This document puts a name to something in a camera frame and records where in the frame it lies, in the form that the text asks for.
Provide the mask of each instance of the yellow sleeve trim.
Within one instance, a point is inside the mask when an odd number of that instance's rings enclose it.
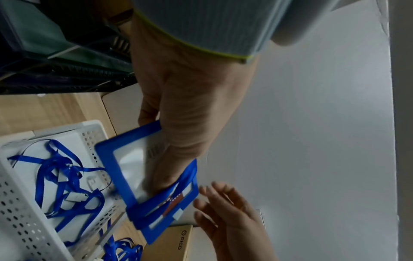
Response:
[[[228,54],[228,53],[222,53],[222,52],[215,52],[215,51],[211,51],[208,49],[204,49],[195,45],[192,45],[190,43],[184,42],[170,34],[168,34],[167,32],[165,32],[164,30],[162,30],[160,27],[158,27],[156,24],[154,24],[153,22],[151,22],[148,18],[146,18],[141,12],[139,12],[138,10],[135,9],[135,13],[143,20],[145,21],[147,24],[149,24],[150,26],[154,27],[155,29],[157,29],[158,31],[160,31],[161,33],[165,34],[166,36],[174,39],[175,41],[198,51],[204,52],[204,53],[208,53],[211,55],[218,55],[221,57],[226,57],[226,58],[232,58],[232,59],[237,59],[237,60],[246,60],[248,61],[249,59],[253,58],[253,55],[248,55],[248,56],[244,56],[244,55],[235,55],[235,54]]]

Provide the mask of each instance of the human hand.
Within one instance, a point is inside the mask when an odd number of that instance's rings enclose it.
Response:
[[[209,203],[196,199],[195,221],[211,239],[217,261],[276,261],[270,239],[255,209],[226,183],[200,187]]]
[[[156,120],[169,147],[154,173],[152,190],[175,182],[203,154],[240,105],[256,68],[209,55],[164,36],[136,14],[131,56],[143,92],[139,125]]]

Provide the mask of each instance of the blue badge holder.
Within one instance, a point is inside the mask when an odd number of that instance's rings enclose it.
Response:
[[[143,181],[153,173],[167,144],[156,121],[95,146],[100,160],[126,204],[126,213],[152,244],[197,197],[197,161],[192,161],[169,188],[148,198]]]

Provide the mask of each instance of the perforated basket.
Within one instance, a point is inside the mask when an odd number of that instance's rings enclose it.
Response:
[[[85,173],[80,186],[87,188],[89,177],[95,186],[105,188],[105,204],[97,218],[84,231],[80,241],[67,248],[64,241],[73,241],[89,215],[75,217],[64,229],[57,233],[54,227],[60,222],[57,218],[47,219],[44,209],[55,200],[52,187],[45,187],[43,210],[34,200],[36,173],[39,165],[17,162],[12,167],[8,157],[22,153],[45,158],[42,142],[44,139],[60,141],[75,153],[84,167],[102,166],[95,153],[94,144],[107,139],[99,121],[87,121],[45,131],[24,132],[0,137],[0,259],[5,261],[90,261],[102,253],[103,239],[99,230],[108,219],[124,212],[124,203],[113,192],[114,185],[104,171]],[[105,233],[108,238],[114,229]]]

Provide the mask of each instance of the badge holder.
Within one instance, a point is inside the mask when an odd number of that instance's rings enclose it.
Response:
[[[156,121],[128,131],[95,146],[106,171],[126,204],[126,212],[137,230],[152,244],[178,220],[197,197],[197,161],[192,161],[169,188],[149,198],[143,189],[167,147]]]

